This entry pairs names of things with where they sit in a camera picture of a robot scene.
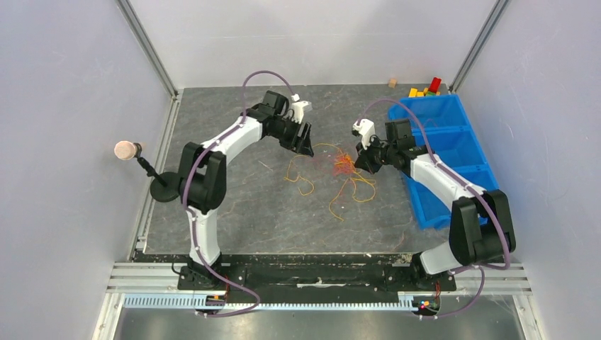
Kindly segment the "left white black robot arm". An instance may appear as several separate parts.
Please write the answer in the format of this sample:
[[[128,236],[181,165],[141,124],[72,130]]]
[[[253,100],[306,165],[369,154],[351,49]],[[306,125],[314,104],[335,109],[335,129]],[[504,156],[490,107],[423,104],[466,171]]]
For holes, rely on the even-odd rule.
[[[177,189],[191,235],[185,272],[205,289],[218,287],[223,278],[217,266],[222,254],[217,240],[217,211],[227,193],[228,164],[265,137],[277,139],[284,149],[312,157],[311,125],[304,121],[312,108],[310,101],[297,94],[287,98],[267,91],[262,102],[243,110],[226,130],[201,144],[190,142],[184,147]]]

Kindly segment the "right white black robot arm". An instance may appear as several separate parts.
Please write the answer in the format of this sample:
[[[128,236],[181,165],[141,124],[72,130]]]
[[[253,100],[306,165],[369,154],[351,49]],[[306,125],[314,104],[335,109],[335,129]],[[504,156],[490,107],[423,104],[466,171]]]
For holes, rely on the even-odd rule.
[[[353,124],[352,134],[360,139],[355,167],[374,174],[384,165],[394,166],[442,201],[451,218],[448,240],[413,256],[410,282],[427,289],[438,274],[489,266],[499,256],[505,261],[501,269],[508,269],[516,241],[505,193],[471,183],[448,167],[429,144],[418,145],[409,120],[391,121],[385,128],[386,138],[381,139],[373,121]]]

